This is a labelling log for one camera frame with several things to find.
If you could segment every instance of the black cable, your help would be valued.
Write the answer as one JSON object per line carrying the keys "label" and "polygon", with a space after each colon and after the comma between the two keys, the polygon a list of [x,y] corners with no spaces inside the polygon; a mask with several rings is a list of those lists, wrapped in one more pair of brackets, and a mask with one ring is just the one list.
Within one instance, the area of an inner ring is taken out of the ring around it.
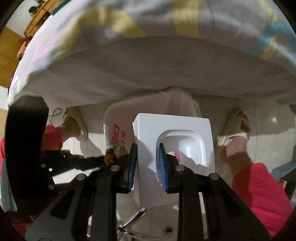
{"label": "black cable", "polygon": [[[60,113],[58,113],[58,114],[54,114],[56,110],[59,110]],[[61,108],[56,108],[56,109],[53,111],[52,115],[49,115],[49,116],[48,116],[48,120],[49,120],[49,122],[50,122],[51,125],[52,125],[52,117],[54,117],[54,116],[58,116],[58,115],[60,115],[61,113],[62,113]]]}

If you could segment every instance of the floor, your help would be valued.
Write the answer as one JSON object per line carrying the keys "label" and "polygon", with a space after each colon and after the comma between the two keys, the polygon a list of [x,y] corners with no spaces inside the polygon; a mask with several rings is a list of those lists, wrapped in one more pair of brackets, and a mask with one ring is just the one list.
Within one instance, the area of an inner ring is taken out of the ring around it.
{"label": "floor", "polygon": [[[211,123],[214,145],[217,137],[223,130],[230,111],[234,107],[242,107],[250,116],[250,140],[247,151],[253,162],[262,162],[271,172],[282,164],[291,160],[293,147],[296,145],[295,116],[288,106],[280,106],[269,100],[237,100],[226,98],[195,98],[200,103],[200,112],[203,118]],[[73,154],[100,156],[105,152],[103,119],[107,108],[114,102],[104,102],[81,106],[80,112],[89,131],[87,141],[80,143],[76,139],[69,139],[63,149]],[[52,118],[54,125],[62,123],[62,114]],[[79,170],[69,171],[67,174],[56,177],[56,182],[67,182],[74,178]],[[231,175],[227,166],[216,164],[216,172],[231,184]],[[133,194],[117,196],[118,214],[122,220],[132,216],[139,207],[133,200]],[[161,235],[166,227],[173,228],[173,237],[176,240],[178,222],[178,206],[176,204],[154,207],[133,226],[135,231],[151,235]]]}

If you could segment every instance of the slipper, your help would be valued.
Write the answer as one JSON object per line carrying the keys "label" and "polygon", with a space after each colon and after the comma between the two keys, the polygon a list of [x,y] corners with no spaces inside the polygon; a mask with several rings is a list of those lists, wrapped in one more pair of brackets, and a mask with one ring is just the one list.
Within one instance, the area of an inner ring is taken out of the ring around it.
{"label": "slipper", "polygon": [[80,142],[85,141],[87,139],[88,132],[87,132],[87,128],[86,128],[86,126],[85,126],[85,124],[83,122],[83,119],[81,118],[81,115],[80,115],[80,112],[79,112],[78,107],[77,106],[74,106],[74,107],[68,107],[68,108],[66,108],[66,111],[64,113],[63,120],[67,116],[73,118],[78,123],[80,133],[79,133],[79,136],[78,137],[75,137],[75,138],[78,141],[80,141]]}
{"label": "slipper", "polygon": [[[247,119],[238,115],[241,111],[245,116],[247,116]],[[250,118],[246,111],[241,108],[234,108],[228,118],[223,133],[218,140],[217,146],[224,147],[229,145],[229,143],[232,141],[232,138],[236,136],[241,136],[246,140],[249,140],[248,133],[241,128],[243,124],[249,128],[249,120]]]}

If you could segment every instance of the white box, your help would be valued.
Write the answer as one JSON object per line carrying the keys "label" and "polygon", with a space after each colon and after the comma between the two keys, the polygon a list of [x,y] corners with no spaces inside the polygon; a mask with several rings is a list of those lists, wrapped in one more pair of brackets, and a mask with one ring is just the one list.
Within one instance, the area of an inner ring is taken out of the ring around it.
{"label": "white box", "polygon": [[159,173],[159,144],[166,153],[175,151],[180,164],[208,176],[215,172],[210,121],[204,118],[140,113],[133,122],[138,145],[134,199],[143,207],[178,201],[178,194],[166,194]]}

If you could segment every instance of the silver screw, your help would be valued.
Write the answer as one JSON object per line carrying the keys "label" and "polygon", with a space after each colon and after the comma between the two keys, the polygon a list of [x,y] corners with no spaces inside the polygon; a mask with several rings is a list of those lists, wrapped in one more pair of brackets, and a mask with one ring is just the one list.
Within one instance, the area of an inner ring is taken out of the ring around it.
{"label": "silver screw", "polygon": [[80,174],[78,174],[78,175],[76,176],[76,179],[77,179],[78,181],[82,181],[84,178],[85,178],[85,175],[82,174],[82,173],[80,173]]}
{"label": "silver screw", "polygon": [[54,185],[48,185],[48,188],[50,189],[50,190],[54,190]]}
{"label": "silver screw", "polygon": [[114,172],[118,171],[119,169],[120,167],[118,165],[114,165],[111,167],[111,171],[114,171]]}
{"label": "silver screw", "polygon": [[182,172],[182,171],[185,170],[185,167],[182,166],[182,165],[177,165],[177,166],[176,166],[176,170],[179,171],[179,172]]}
{"label": "silver screw", "polygon": [[219,175],[217,173],[212,173],[212,174],[210,174],[210,178],[213,179],[213,180],[218,180]]}

